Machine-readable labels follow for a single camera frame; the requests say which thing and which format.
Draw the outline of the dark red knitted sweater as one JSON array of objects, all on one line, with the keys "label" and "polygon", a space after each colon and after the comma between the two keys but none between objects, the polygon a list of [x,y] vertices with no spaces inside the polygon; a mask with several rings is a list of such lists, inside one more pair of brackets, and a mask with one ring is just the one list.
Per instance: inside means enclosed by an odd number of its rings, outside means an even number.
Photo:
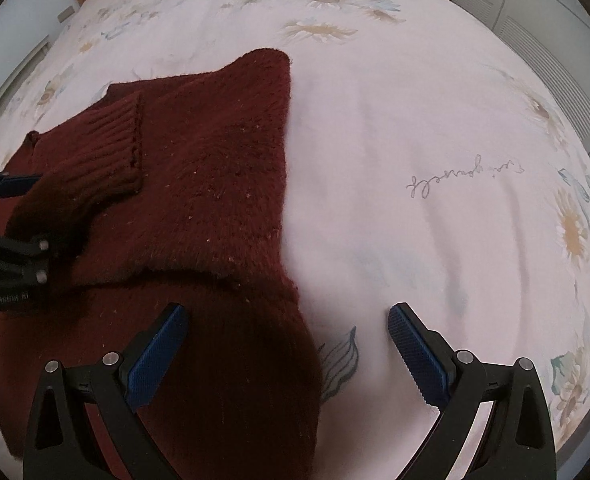
[{"label": "dark red knitted sweater", "polygon": [[0,313],[0,430],[22,457],[50,360],[120,351],[172,302],[188,337],[140,412],[184,479],[306,479],[318,353],[280,256],[291,76],[278,50],[211,73],[112,84],[7,163],[0,235],[52,247],[51,296]]}]

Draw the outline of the pink floral bed cover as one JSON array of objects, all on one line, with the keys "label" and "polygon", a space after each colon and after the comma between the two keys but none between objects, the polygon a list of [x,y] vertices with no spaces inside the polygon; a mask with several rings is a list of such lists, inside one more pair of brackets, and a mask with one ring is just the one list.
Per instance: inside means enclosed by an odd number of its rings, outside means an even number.
[{"label": "pink floral bed cover", "polygon": [[[322,377],[306,479],[400,479],[436,422],[388,333],[401,302],[454,350],[530,359],[555,479],[590,479],[590,157],[450,0],[5,0],[0,171],[112,84],[260,49],[289,57],[280,256]],[[0,479],[24,455],[0,430]]]}]

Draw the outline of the left wall switch plate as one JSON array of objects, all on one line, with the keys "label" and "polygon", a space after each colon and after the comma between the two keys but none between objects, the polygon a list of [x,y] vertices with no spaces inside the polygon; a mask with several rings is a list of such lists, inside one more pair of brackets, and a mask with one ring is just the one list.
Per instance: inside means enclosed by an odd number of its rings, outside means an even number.
[{"label": "left wall switch plate", "polygon": [[74,12],[76,12],[74,7],[68,6],[64,11],[57,15],[57,19],[60,23],[64,23],[66,20],[68,20],[68,18],[71,17],[71,15],[74,15]]}]

